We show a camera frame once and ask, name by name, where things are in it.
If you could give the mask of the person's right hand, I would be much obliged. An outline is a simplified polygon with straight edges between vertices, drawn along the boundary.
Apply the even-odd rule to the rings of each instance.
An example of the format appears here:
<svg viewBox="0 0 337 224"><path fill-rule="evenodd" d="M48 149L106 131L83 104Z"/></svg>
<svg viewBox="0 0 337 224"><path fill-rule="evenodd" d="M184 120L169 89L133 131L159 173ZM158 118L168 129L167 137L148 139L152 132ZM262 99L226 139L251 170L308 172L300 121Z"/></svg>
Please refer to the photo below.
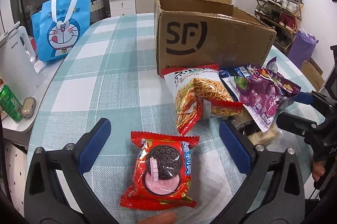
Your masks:
<svg viewBox="0 0 337 224"><path fill-rule="evenodd" d="M325 168L324 168L324 161L319 162L313 162L312 163L312 178L315 182L318 182L318 180L324 175Z"/></svg>

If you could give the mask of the person's left hand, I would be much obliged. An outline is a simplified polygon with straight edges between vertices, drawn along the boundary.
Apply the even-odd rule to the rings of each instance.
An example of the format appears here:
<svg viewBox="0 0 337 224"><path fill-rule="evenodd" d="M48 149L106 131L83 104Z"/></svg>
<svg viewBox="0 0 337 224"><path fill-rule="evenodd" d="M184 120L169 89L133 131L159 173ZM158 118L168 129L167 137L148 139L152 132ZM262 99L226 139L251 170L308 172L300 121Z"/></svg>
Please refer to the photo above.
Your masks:
<svg viewBox="0 0 337 224"><path fill-rule="evenodd" d="M174 224L177 221L177 214L167 211L150 218L142 219L138 224Z"/></svg>

